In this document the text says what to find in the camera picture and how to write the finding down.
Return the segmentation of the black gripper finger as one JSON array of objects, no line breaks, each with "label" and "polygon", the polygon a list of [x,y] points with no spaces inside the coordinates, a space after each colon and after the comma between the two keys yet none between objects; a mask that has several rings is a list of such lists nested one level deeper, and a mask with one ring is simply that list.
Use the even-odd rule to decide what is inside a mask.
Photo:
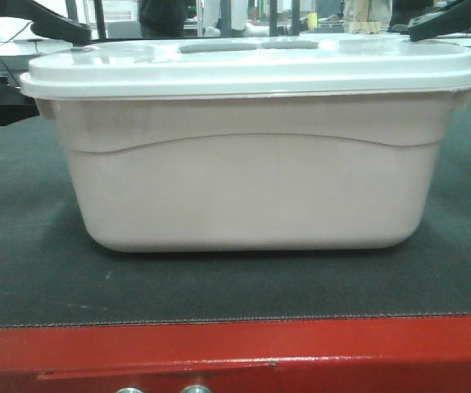
[{"label": "black gripper finger", "polygon": [[471,29],[471,0],[454,1],[437,11],[415,17],[408,24],[411,42],[463,33]]}]

